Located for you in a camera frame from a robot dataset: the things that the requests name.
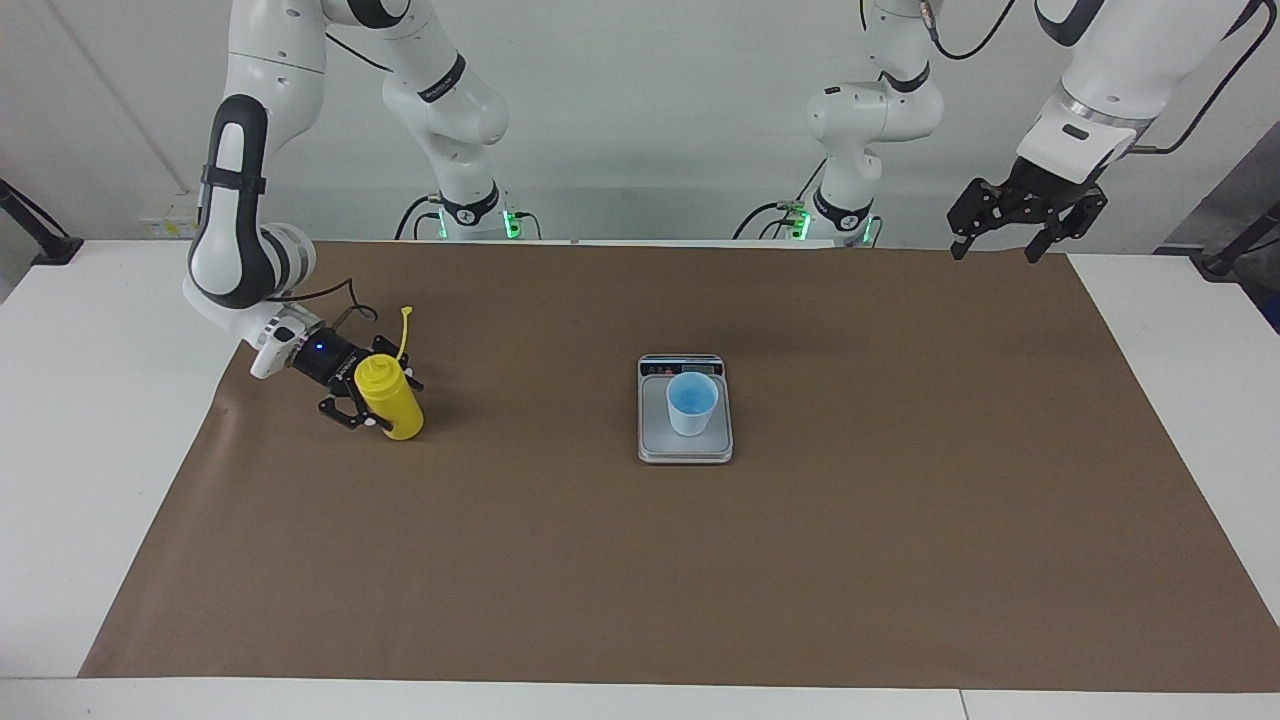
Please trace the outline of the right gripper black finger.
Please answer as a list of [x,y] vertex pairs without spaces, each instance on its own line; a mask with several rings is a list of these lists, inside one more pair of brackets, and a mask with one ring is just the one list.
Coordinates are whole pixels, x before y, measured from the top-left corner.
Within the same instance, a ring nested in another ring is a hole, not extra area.
[[385,418],[374,413],[365,398],[360,395],[352,395],[348,400],[353,404],[353,413],[343,413],[338,407],[338,401],[340,398],[337,396],[326,396],[320,402],[320,413],[337,421],[338,424],[347,427],[348,429],[356,429],[358,427],[376,427],[381,430],[392,430],[393,424]]
[[375,337],[370,350],[370,392],[397,393],[402,388],[422,392],[425,386],[413,377],[408,356],[387,337]]

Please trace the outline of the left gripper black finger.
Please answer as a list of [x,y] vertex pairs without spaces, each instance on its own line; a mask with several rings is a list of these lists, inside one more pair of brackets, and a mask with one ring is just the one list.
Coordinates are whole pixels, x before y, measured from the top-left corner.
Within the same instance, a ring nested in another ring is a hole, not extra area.
[[1027,245],[1027,260],[1038,263],[1056,243],[1083,237],[1107,204],[1105,191],[1087,190],[1069,208],[1050,210],[1042,229]]
[[963,260],[974,242],[984,233],[1005,227],[1009,188],[987,179],[973,179],[948,209],[948,227],[954,234],[950,252]]

